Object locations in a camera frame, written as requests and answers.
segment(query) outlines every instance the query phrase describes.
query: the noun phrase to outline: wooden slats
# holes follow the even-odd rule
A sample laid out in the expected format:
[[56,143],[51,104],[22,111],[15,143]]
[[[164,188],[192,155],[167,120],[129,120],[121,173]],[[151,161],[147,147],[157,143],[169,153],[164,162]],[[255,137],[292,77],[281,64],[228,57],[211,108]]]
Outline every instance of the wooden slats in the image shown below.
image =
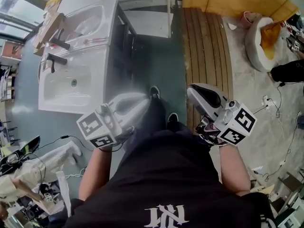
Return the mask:
[[[180,9],[187,86],[207,83],[233,99],[229,47],[221,16],[201,9]],[[187,101],[187,127],[195,132],[200,115]]]
[[[192,67],[191,67],[191,53],[190,53],[190,44],[189,44],[189,36],[188,36],[188,28],[185,17],[185,10],[180,8],[180,17],[181,17],[181,28],[182,28],[182,38],[184,43],[184,51],[185,51],[185,67],[186,67],[186,85],[191,84],[192,81]],[[193,112],[194,107],[187,99],[187,127],[189,129],[193,129]]]
[[225,50],[223,45],[223,39],[220,32],[220,25],[218,21],[219,15],[212,14],[213,18],[213,24],[218,40],[218,50],[219,50],[219,59],[220,59],[220,66],[221,66],[221,76],[222,76],[222,91],[224,92],[224,95],[228,96],[228,79],[227,79],[227,67],[226,67],[226,58],[225,58]]
[[207,84],[216,86],[217,79],[216,79],[213,46],[212,46],[209,24],[207,21],[206,14],[203,13],[201,9],[196,9],[196,10],[199,17],[200,31],[202,34],[202,40],[204,45]]
[[231,67],[231,60],[230,60],[230,52],[229,52],[229,46],[226,36],[226,31],[224,28],[224,22],[221,16],[218,16],[218,22],[221,25],[219,27],[221,36],[223,39],[223,46],[225,51],[225,58],[226,58],[226,67],[227,67],[227,80],[228,80],[228,98],[233,99],[233,78],[232,78],[232,67]]
[[216,75],[216,79],[217,79],[216,85],[220,90],[223,90],[222,70],[221,70],[221,66],[220,66],[220,57],[219,57],[219,44],[218,44],[217,34],[215,32],[213,17],[212,17],[211,13],[207,13],[207,20],[208,20],[208,24],[209,24],[212,47],[213,47],[215,75]]

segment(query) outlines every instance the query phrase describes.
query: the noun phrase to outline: faucet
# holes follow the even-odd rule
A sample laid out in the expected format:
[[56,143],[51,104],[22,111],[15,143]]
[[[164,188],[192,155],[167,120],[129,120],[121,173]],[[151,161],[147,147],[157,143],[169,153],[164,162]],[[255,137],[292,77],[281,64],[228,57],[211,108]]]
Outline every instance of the faucet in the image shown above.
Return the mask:
[[51,67],[51,73],[52,74],[55,73],[55,62],[57,62],[61,65],[67,64],[67,59],[66,58],[58,57],[58,56],[55,56],[53,54],[47,53],[46,58],[44,59],[42,70],[46,69],[46,65],[47,65],[48,60],[52,61],[52,67]]
[[58,30],[56,30],[56,32],[52,35],[52,37],[49,39],[49,42],[50,43],[52,43],[52,44],[55,44],[55,45],[57,45],[57,46],[59,46],[59,47],[62,47],[62,48],[64,48],[65,50],[69,50],[69,48],[70,48],[70,44],[68,44],[68,43],[66,43],[66,42],[64,42],[64,41],[62,41],[62,40],[60,40],[60,37],[61,37],[61,35],[62,35],[62,33],[63,33],[63,31],[64,31],[64,29],[62,28],[62,29],[58,29]]

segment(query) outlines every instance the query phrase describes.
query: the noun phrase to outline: drain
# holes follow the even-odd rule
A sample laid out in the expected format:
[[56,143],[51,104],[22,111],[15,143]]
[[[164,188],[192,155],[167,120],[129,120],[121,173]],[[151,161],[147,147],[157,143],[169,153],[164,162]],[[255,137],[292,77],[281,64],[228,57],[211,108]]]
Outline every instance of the drain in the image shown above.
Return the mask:
[[73,79],[71,85],[72,85],[73,88],[75,88],[76,85],[77,85],[77,80]]

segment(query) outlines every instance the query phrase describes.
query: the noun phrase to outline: sink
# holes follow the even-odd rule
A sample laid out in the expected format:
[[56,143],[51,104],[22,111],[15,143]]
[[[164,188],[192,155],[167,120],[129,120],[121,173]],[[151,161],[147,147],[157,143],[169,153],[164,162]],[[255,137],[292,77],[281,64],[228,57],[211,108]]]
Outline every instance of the sink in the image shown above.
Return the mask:
[[67,64],[55,62],[54,73],[40,67],[39,110],[84,114],[96,109],[105,98],[109,47],[85,48],[61,57]]
[[70,49],[46,44],[45,53],[54,55],[80,50],[96,45],[110,45],[117,0],[102,0],[66,15],[59,28],[64,29],[60,40],[70,44]]

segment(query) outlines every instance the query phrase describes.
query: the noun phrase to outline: box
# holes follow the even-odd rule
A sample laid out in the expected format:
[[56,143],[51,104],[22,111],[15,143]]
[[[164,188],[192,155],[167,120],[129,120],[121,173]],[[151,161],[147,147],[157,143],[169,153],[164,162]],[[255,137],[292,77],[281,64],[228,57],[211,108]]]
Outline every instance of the box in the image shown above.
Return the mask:
[[45,45],[42,44],[42,46],[40,48],[35,48],[34,49],[34,54],[37,55],[37,56],[42,57],[43,52],[44,52],[44,47],[45,47]]
[[65,15],[63,13],[47,13],[43,25],[39,29],[39,32],[33,42],[33,46],[35,48],[41,48],[42,44],[45,44],[51,38],[64,19]]
[[36,35],[36,37],[35,37],[35,39],[33,41],[33,47],[34,48],[40,48],[42,46],[42,43],[40,42],[40,38],[38,36],[38,34],[40,33],[40,29],[41,28],[39,28],[39,31],[38,31],[38,33],[37,33],[37,35]]

